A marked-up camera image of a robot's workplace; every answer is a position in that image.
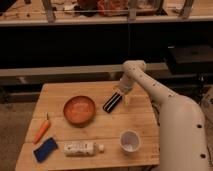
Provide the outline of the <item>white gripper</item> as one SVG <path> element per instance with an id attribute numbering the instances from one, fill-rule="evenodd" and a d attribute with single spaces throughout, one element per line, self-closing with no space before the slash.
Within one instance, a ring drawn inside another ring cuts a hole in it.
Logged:
<path id="1" fill-rule="evenodd" d="M 125 105 L 130 104 L 131 96 L 128 94 L 132 89 L 134 85 L 134 80 L 130 79 L 128 76 L 123 75 L 122 78 L 119 81 L 118 86 L 115 85 L 113 87 L 113 91 L 121 94 L 124 93 L 125 95 L 123 96 L 123 101 Z"/>

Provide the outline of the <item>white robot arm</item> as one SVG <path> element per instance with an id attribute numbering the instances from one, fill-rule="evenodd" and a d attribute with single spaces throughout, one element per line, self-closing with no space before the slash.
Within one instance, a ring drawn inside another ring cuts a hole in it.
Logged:
<path id="1" fill-rule="evenodd" d="M 145 73 L 143 60 L 122 64 L 118 90 L 128 94 L 134 83 L 159 106 L 159 165 L 155 171 L 210 171 L 205 115 L 193 99 L 180 95 Z"/>

